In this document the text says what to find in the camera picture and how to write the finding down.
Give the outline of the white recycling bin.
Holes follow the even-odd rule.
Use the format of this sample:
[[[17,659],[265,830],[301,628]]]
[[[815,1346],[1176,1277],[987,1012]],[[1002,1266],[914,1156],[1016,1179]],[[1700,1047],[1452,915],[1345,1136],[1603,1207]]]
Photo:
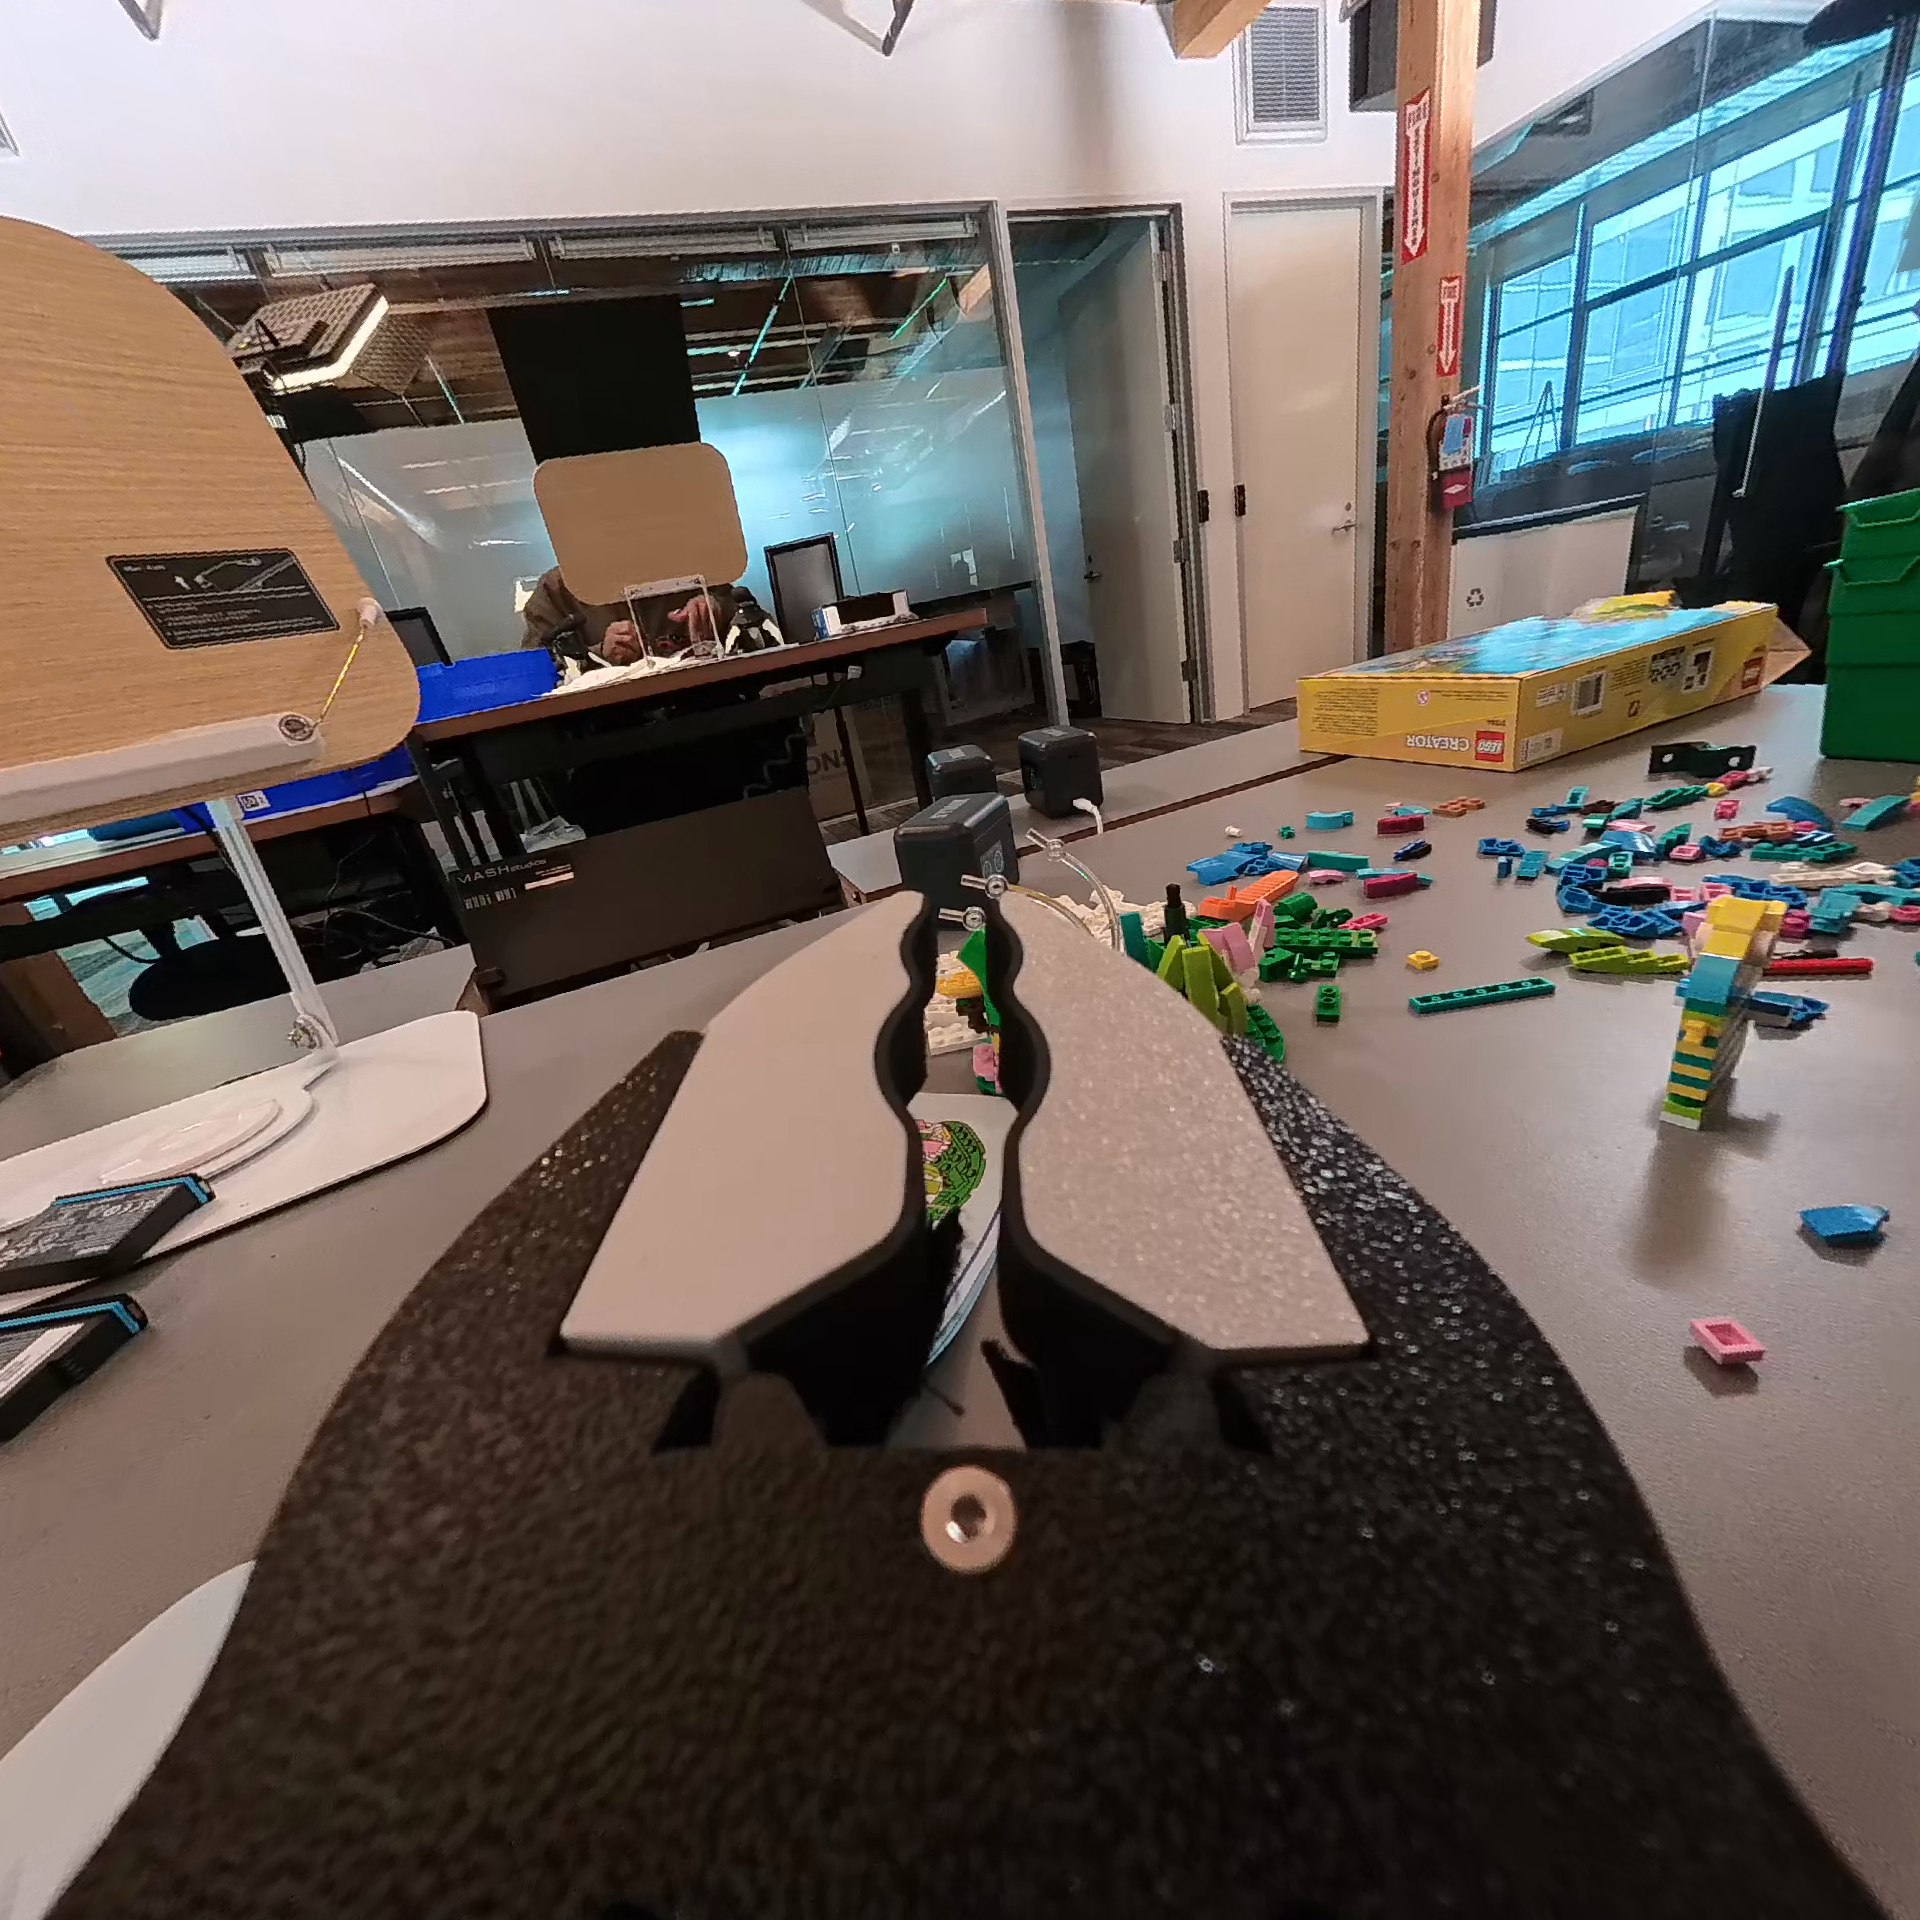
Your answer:
[[[1626,591],[1643,509],[1643,495],[1620,495],[1459,528],[1448,635],[1568,618]]]

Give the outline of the wooden desk lamp white base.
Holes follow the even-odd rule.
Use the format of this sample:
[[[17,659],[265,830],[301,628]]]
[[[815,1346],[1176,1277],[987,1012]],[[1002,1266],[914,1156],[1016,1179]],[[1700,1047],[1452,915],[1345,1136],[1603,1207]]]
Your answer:
[[[489,1102],[477,1016],[341,1043],[239,799],[368,763],[417,672],[224,347],[68,234],[2,230],[5,845],[207,805],[301,1059],[5,1160],[5,1242],[72,1203],[173,1254],[408,1160]]]

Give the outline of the green plastic bin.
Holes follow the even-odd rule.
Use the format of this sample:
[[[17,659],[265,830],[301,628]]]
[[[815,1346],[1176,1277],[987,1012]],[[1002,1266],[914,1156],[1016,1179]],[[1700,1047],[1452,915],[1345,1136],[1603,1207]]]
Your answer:
[[[1842,517],[1819,749],[1917,763],[1917,491],[1855,500]]]

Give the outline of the white door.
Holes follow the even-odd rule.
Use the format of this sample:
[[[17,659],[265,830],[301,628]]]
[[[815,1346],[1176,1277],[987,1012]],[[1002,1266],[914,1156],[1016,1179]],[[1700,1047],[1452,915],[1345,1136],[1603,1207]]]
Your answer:
[[[1228,204],[1233,528],[1248,707],[1368,656],[1378,195]]]

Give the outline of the long wooden work table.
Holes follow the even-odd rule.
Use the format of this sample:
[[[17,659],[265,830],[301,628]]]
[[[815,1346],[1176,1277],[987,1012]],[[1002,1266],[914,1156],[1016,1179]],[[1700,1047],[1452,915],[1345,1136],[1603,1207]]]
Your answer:
[[[578,763],[624,758],[640,752],[665,752],[681,743],[707,741],[733,728],[770,726],[786,717],[812,717],[851,704],[900,696],[907,747],[927,752],[932,741],[932,696],[939,674],[935,661],[948,637],[989,622],[989,604],[947,615],[927,615],[843,634],[833,640],[789,645],[753,656],[730,656],[671,666],[640,678],[594,674],[587,684],[549,693],[539,700],[489,710],[457,712],[417,726],[404,747],[413,775],[409,781],[385,786],[345,799],[298,806],[289,813],[242,813],[242,824],[256,840],[277,843],[284,836],[317,832],[320,827],[355,824],[385,827],[409,818],[411,838],[401,838],[403,871],[409,886],[434,904],[434,926],[457,938],[457,907],[465,904],[457,879],[468,871],[524,855],[524,838],[505,810],[512,781],[560,772]],[[721,707],[701,704],[704,695],[725,688],[776,695]],[[434,818],[457,858],[449,871],[434,858],[419,823]],[[482,859],[481,820],[491,830],[491,862]],[[113,886],[129,876],[153,876],[163,868],[210,859],[219,853],[210,818],[207,832],[173,832],[125,840],[116,847],[68,843],[63,847],[31,847],[5,855],[5,907],[48,896],[83,896]],[[120,938],[163,920],[199,915],[207,904],[224,904],[239,886],[227,871],[215,884],[213,872],[189,872],[188,879],[148,879],[143,894],[108,891],[104,901],[83,901],[53,918],[5,918],[5,965],[58,952],[67,946]]]

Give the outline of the blue plastic bin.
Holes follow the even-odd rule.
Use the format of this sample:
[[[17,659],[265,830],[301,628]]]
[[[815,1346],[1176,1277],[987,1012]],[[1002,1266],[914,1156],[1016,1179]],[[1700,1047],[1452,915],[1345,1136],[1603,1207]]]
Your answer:
[[[232,805],[242,820],[263,823],[389,794],[413,778],[413,758],[401,744],[355,767],[241,791]]]
[[[560,710],[551,702],[560,669],[539,650],[419,666],[417,682],[419,715],[409,741],[522,728]]]

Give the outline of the toy instruction booklet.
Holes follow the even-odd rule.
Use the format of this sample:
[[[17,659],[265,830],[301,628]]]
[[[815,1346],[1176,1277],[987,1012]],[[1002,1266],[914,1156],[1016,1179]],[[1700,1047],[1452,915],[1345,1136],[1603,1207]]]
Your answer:
[[[945,1317],[928,1351],[945,1356],[984,1299],[996,1258],[1002,1156],[1013,1107],[992,1095],[919,1095],[928,1218],[957,1223]],[[207,1685],[255,1564],[201,1581],[74,1686],[2,1759],[2,1915],[39,1918],[63,1898]]]

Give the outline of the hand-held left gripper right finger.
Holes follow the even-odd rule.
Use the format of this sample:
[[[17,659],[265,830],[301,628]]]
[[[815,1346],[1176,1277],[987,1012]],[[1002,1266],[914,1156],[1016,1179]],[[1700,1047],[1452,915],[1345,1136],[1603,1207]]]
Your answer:
[[[1016,1104],[999,1311],[1040,1368],[1365,1354],[1368,1328],[1216,1028],[1032,896],[987,917]]]

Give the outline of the black wall panel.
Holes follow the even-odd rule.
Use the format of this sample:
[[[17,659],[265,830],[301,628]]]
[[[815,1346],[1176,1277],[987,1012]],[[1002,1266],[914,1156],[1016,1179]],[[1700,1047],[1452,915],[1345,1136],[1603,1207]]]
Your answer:
[[[701,440],[677,294],[497,304],[487,322],[536,464]]]

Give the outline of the small black monitor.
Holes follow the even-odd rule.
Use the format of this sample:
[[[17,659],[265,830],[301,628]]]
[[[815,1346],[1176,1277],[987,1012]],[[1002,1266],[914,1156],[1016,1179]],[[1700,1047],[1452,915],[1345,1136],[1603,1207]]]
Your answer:
[[[816,612],[843,597],[833,533],[761,548],[776,622],[786,640],[816,640]]]

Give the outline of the black wall speaker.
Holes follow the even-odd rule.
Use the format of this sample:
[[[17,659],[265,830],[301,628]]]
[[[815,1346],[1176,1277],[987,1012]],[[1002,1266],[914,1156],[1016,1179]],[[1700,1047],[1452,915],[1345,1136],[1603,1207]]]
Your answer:
[[[1448,84],[1467,62],[1487,67],[1498,45],[1499,3],[1341,3],[1348,29],[1348,93],[1356,111],[1393,111],[1411,96],[1403,28],[1412,28],[1416,87]]]

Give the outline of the colourful toy bricks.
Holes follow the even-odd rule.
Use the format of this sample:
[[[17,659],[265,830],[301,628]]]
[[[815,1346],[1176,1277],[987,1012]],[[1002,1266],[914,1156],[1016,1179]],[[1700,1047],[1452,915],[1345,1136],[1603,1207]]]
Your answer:
[[[1816,997],[1781,992],[1789,978],[1873,976],[1852,950],[1857,928],[1915,928],[1915,855],[1865,855],[1860,838],[1915,824],[1915,791],[1837,799],[1768,795],[1772,771],[1755,747],[1685,741],[1648,756],[1650,791],[1624,799],[1575,783],[1535,805],[1517,832],[1488,832],[1475,855],[1492,884],[1552,884],[1559,920],[1524,935],[1536,956],[1517,976],[1408,997],[1416,1016],[1471,1012],[1555,997],[1562,976],[1653,981],[1675,994],[1689,972],[1689,935],[1717,896],[1788,904],[1752,1023],[1807,1028],[1826,1014]],[[1255,982],[1312,984],[1312,1016],[1341,1019],[1339,972],[1378,956],[1389,931],[1383,903],[1434,886],[1439,820],[1472,823],[1476,795],[1435,805],[1389,803],[1376,820],[1387,847],[1312,851],[1282,824],[1277,838],[1242,838],[1186,866],[1186,911],[1237,920],[1255,950]]]

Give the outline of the wooden post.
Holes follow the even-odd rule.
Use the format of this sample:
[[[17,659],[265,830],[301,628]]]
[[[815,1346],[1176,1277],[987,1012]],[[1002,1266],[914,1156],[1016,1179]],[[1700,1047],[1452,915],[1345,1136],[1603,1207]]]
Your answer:
[[[1420,260],[1396,264],[1389,307],[1387,452],[1383,533],[1383,642],[1389,651],[1441,642],[1450,630],[1452,515],[1429,500],[1427,424],[1457,380],[1434,371],[1435,287],[1466,274],[1472,222],[1475,93],[1480,67],[1453,68],[1448,84],[1416,87],[1412,28],[1403,28],[1411,96],[1432,90],[1432,237]]]

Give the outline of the green toy brick garden model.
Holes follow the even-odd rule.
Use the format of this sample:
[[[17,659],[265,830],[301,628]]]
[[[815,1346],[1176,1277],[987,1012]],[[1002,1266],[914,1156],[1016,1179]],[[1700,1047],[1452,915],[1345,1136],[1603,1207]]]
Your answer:
[[[962,904],[945,904],[941,924],[964,933],[955,952],[935,965],[932,994],[923,1008],[923,1039],[930,1059],[967,1055],[979,1092],[1002,1091],[1002,1019],[989,997],[984,901],[1024,896],[1082,928],[1105,946],[1148,970],[1212,1027],[1248,1039],[1282,1063],[1288,1045],[1274,1014],[1261,1008],[1253,946],[1237,920],[1202,920],[1186,911],[1181,890],[1168,901],[1140,904],[1100,879],[1068,851],[1066,840],[1032,832],[1026,843],[1079,882],[1079,896],[1050,894],[1009,878],[964,878]]]

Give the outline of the cardboard box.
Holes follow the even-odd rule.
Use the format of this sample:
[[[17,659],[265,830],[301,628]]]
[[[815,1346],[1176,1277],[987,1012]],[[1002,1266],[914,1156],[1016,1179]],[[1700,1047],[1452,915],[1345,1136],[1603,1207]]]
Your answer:
[[[808,798],[831,838],[889,832],[919,810],[914,767],[898,696],[808,719]]]

